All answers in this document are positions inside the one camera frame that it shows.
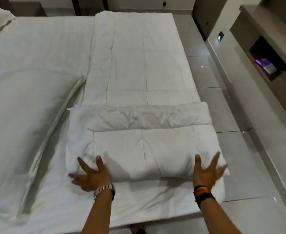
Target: purple package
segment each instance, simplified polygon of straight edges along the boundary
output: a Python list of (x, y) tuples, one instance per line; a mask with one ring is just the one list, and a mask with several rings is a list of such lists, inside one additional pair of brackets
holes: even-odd
[(257, 59), (257, 64), (261, 66), (268, 74), (272, 74), (277, 71), (277, 68), (266, 58)]

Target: person's right hand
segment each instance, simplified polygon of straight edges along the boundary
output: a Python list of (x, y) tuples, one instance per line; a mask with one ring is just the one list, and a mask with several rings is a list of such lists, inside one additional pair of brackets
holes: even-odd
[(111, 176), (100, 156), (96, 157), (98, 171), (90, 168), (81, 157), (78, 157), (77, 159), (81, 168), (86, 172), (86, 175), (69, 173), (68, 176), (73, 179), (72, 183), (80, 186), (83, 191), (94, 191), (98, 187), (112, 183)]
[(222, 167), (217, 168), (218, 159), (220, 156), (220, 152), (217, 152), (214, 158), (211, 161), (211, 164), (208, 168), (203, 169), (201, 166), (201, 158), (200, 155), (195, 155), (195, 166), (193, 173), (193, 185), (196, 186), (206, 186), (210, 190), (216, 184), (228, 167), (224, 165)]

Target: folded blanket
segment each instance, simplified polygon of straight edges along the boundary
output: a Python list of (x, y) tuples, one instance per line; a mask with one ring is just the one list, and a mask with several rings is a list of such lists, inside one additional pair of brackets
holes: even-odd
[[(77, 172), (80, 156), (96, 169), (102, 160), (114, 181), (192, 178), (195, 155), (207, 167), (221, 151), (205, 102), (178, 106), (106, 106), (72, 108), (66, 147), (68, 172)], [(219, 165), (225, 161), (220, 155)]]

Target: door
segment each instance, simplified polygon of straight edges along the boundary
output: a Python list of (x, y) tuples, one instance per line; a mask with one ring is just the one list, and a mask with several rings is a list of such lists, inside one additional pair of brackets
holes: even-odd
[(208, 38), (227, 0), (195, 0), (192, 16), (204, 39)]

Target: bed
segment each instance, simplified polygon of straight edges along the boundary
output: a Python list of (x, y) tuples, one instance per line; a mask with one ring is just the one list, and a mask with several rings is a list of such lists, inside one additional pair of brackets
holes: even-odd
[[(149, 41), (142, 41), (142, 36)], [(136, 54), (139, 47), (152, 54), (151, 58)], [(86, 76), (86, 85), (77, 90), (68, 108), (200, 102), (171, 14), (102, 12), (96, 17), (16, 18), (0, 33), (0, 74), (16, 67)], [(123, 77), (129, 74), (133, 75), (130, 81)], [(82, 229), (93, 194), (68, 186), (68, 127), (69, 111), (65, 111), (47, 141), (20, 219), (16, 223), (0, 219), (0, 233), (52, 234)], [(200, 212), (192, 182), (184, 179), (119, 182), (115, 187), (110, 227)], [(223, 179), (212, 192), (218, 202), (224, 200)]]

